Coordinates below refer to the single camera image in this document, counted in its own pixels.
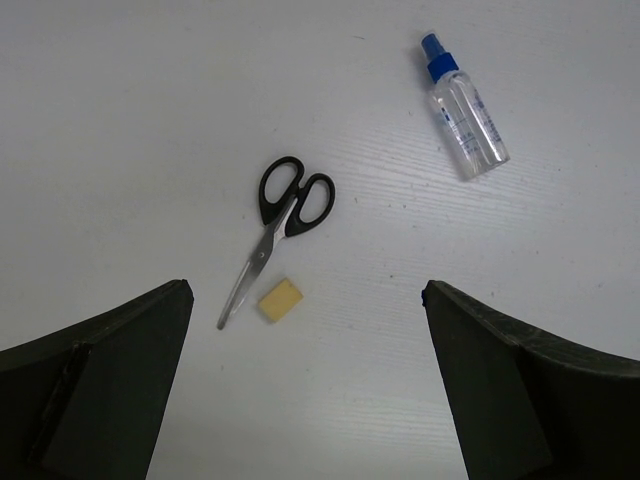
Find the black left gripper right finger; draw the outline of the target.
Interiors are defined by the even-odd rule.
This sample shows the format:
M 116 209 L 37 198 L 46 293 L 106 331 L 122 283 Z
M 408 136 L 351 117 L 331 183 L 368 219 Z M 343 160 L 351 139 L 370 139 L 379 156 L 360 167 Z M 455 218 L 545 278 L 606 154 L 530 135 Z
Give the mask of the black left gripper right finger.
M 429 281 L 422 300 L 469 478 L 638 478 L 638 361 L 444 281 Z

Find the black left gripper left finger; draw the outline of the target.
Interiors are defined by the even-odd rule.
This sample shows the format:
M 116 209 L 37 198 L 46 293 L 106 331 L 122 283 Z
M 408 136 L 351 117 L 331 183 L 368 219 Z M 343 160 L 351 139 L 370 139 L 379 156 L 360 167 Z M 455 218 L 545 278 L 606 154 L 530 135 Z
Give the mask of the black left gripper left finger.
M 146 478 L 193 303 L 172 280 L 2 351 L 2 478 Z

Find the clear spray bottle blue cap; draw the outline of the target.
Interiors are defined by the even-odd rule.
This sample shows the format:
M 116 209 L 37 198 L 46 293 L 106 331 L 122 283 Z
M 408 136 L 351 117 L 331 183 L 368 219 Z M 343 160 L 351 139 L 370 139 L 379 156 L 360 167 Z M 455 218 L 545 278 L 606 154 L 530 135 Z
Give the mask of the clear spray bottle blue cap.
M 421 47 L 431 80 L 432 111 L 460 177 L 472 180 L 508 162 L 506 145 L 470 76 L 435 32 L 423 37 Z

